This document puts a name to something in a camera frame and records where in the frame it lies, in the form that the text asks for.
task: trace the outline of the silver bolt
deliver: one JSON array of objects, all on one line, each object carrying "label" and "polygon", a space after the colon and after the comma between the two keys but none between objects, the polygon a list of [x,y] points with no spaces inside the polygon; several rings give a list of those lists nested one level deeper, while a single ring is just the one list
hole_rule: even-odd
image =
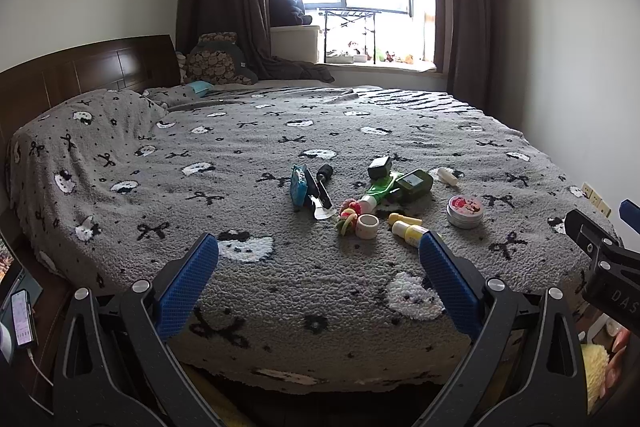
[{"label": "silver bolt", "polygon": [[505,288],[504,282],[502,282],[500,279],[489,279],[486,285],[489,286],[489,288],[491,288],[494,292],[501,292]]},{"label": "silver bolt", "polygon": [[74,293],[74,297],[81,301],[82,299],[86,299],[89,296],[89,290],[87,288],[79,288],[78,290],[76,290],[76,293]]},{"label": "silver bolt", "polygon": [[562,298],[562,290],[560,288],[549,288],[549,295],[556,301]]},{"label": "silver bolt", "polygon": [[131,287],[131,289],[135,293],[144,293],[149,289],[149,286],[151,286],[149,284],[149,281],[144,280],[144,279],[140,279],[139,281],[135,281],[133,283],[133,286]]}]

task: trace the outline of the wooden headboard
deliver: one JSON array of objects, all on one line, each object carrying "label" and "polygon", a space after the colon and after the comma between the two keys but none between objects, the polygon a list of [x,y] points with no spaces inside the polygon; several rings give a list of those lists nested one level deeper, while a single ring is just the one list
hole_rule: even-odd
[{"label": "wooden headboard", "polygon": [[[47,109],[93,89],[173,87],[180,70],[169,35],[86,44],[0,73],[0,165],[14,132]],[[4,190],[4,180],[0,181]]]}]

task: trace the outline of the blue package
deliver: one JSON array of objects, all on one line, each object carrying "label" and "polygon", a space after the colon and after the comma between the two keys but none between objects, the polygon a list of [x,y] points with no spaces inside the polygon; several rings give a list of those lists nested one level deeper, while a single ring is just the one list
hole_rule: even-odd
[{"label": "blue package", "polygon": [[303,206],[305,204],[307,190],[305,169],[306,165],[293,165],[293,170],[291,171],[289,194],[294,206]]},{"label": "blue package", "polygon": [[187,85],[191,87],[191,89],[193,89],[193,92],[201,98],[207,94],[207,91],[209,91],[209,89],[214,89],[213,84],[209,84],[204,80],[196,80],[195,82],[190,82]]}]

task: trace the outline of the electrical outlet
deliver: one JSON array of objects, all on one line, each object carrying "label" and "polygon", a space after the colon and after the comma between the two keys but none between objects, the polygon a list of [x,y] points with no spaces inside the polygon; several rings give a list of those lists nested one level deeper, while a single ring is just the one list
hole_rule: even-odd
[{"label": "electrical outlet", "polygon": [[598,207],[598,205],[600,204],[600,202],[602,201],[602,198],[596,194],[596,191],[594,190],[591,193],[591,197],[589,198],[590,203],[595,206],[596,208]]},{"label": "electrical outlet", "polygon": [[611,209],[607,206],[607,203],[605,203],[602,200],[600,201],[600,204],[598,205],[598,211],[600,211],[600,213],[604,217],[609,217],[609,214],[611,214]]},{"label": "electrical outlet", "polygon": [[593,189],[587,183],[582,184],[582,191],[587,196],[587,199],[591,199],[591,195],[593,194]]}]

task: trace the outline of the gray fleece blanket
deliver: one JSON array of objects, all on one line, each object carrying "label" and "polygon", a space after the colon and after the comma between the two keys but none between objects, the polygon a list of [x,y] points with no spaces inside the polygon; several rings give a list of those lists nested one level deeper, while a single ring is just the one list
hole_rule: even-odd
[{"label": "gray fleece blanket", "polygon": [[[415,248],[382,226],[340,237],[295,212],[293,164],[335,168],[338,205],[367,187],[367,166],[444,166],[460,179],[400,208],[440,232],[484,276],[514,289],[559,285],[580,306],[589,259],[564,235],[572,208],[594,216],[578,187],[522,134],[444,93],[399,89],[219,90],[145,96],[96,90],[15,133],[10,200],[50,269],[99,293],[152,279],[204,231],[220,263],[184,331],[178,359],[288,393],[386,391],[446,381],[468,347],[420,267]],[[481,198],[484,221],[452,227],[453,194]]]}]

